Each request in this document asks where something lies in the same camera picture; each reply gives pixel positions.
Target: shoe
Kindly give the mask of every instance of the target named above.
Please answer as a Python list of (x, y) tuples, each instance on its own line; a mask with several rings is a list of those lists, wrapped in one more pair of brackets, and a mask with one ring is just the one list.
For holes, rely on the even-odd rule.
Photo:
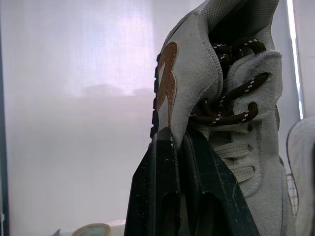
[(178, 149), (195, 105), (221, 95), (223, 74), (210, 39), (233, 43), (254, 36), (274, 48), (270, 29), (278, 1), (207, 0), (175, 26), (157, 57), (151, 138), (170, 127)]
[(105, 224), (90, 224), (76, 230), (72, 236), (110, 236), (110, 226)]
[(185, 16), (157, 59), (151, 130), (153, 137), (169, 127), (175, 150), (188, 123), (202, 132), (238, 179), (261, 236), (295, 235), (278, 153), (282, 65), (270, 32), (277, 5), (208, 0)]
[(306, 118), (291, 129), (287, 155), (298, 193), (296, 228), (299, 236), (315, 233), (315, 118)]

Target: gray suede sneaker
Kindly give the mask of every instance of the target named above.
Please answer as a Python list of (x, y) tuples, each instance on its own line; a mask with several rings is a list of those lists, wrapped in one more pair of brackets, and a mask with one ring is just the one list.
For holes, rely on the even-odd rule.
[(158, 57), (151, 137), (187, 124), (235, 174), (261, 236), (294, 236), (279, 160), (281, 54), (271, 23), (278, 0), (207, 0), (168, 35)]
[(157, 58), (151, 138), (170, 127), (178, 149), (195, 105), (221, 95), (223, 73), (210, 42), (254, 36), (274, 47), (270, 30), (278, 1), (207, 0), (177, 24)]
[(315, 233), (315, 118), (298, 122), (287, 138), (287, 155), (295, 180), (299, 206), (296, 226), (299, 236)]

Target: shoelace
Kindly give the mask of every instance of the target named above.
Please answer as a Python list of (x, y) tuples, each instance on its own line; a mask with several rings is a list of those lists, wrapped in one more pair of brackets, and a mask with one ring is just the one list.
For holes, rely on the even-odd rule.
[[(212, 44), (218, 55), (223, 79), (226, 78), (232, 64), (243, 57), (243, 48), (250, 48), (256, 55), (266, 51), (264, 44), (254, 38), (238, 40), (232, 46), (227, 44)], [(230, 131), (249, 133), (247, 123), (258, 115), (256, 103), (250, 103), (248, 109), (241, 114), (235, 115), (232, 101), (259, 88), (268, 79), (268, 73), (263, 73), (251, 79), (247, 83), (237, 87), (227, 94), (222, 95), (218, 101), (208, 104), (207, 100), (199, 103), (200, 114), (191, 114), (189, 120), (197, 123), (205, 123), (210, 126), (211, 131)], [(236, 176), (238, 182), (250, 179), (254, 175), (254, 168), (251, 165), (238, 164), (238, 160), (246, 157), (249, 153), (249, 144), (234, 141), (214, 148), (221, 159)]]

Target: suede material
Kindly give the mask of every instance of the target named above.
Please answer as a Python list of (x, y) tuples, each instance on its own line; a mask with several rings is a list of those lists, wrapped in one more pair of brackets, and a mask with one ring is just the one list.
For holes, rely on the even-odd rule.
[(259, 55), (247, 56), (232, 67), (227, 77), (227, 91), (268, 72), (267, 81), (257, 90), (234, 101), (234, 113), (247, 110), (251, 102), (258, 106), (258, 115), (250, 121), (249, 134), (232, 133), (233, 141), (246, 142), (251, 153), (237, 164), (252, 164), (254, 176), (240, 184), (261, 236), (280, 236), (284, 225), (294, 225), (285, 216), (290, 212), (284, 187), (284, 170), (279, 162), (278, 129), (275, 105), (282, 93), (281, 54), (269, 50)]
[(314, 220), (313, 147), (315, 143), (315, 118), (298, 122), (290, 131), (287, 154), (299, 196), (296, 226), (299, 236), (311, 233)]
[[(220, 94), (219, 81), (222, 80), (221, 68), (214, 63), (219, 63), (218, 57), (211, 57), (209, 49), (212, 49), (208, 40), (208, 48), (201, 40), (198, 28), (199, 15), (190, 14), (185, 22), (177, 29), (168, 42), (176, 42), (178, 56), (174, 64), (173, 73), (177, 81), (177, 91), (174, 100), (171, 118), (171, 131), (178, 149), (186, 130), (189, 115), (198, 103), (205, 97), (205, 93), (213, 101)], [(159, 119), (165, 116), (164, 109), (159, 110)], [(167, 127), (159, 124), (159, 130)]]

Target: shoe sole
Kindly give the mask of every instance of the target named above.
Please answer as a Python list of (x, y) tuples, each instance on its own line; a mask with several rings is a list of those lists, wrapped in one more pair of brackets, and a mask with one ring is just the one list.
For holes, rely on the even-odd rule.
[(155, 69), (155, 80), (154, 80), (154, 93), (156, 94), (155, 99), (153, 100), (153, 114), (152, 114), (152, 125), (150, 131), (150, 138), (153, 139), (154, 135), (158, 132), (158, 111), (157, 111), (157, 95), (158, 95), (158, 62), (160, 59), (160, 54), (157, 56), (157, 66)]

